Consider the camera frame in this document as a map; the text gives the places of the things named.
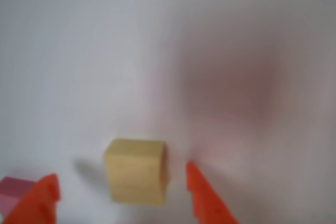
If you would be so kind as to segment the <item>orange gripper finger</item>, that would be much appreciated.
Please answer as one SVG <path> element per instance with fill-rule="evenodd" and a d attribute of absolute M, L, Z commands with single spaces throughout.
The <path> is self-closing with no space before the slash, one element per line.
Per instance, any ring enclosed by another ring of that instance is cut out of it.
<path fill-rule="evenodd" d="M 56 174 L 36 182 L 4 177 L 4 223 L 56 223 L 59 200 Z"/>
<path fill-rule="evenodd" d="M 186 164 L 187 190 L 199 224 L 237 224 L 237 220 L 193 162 Z"/>

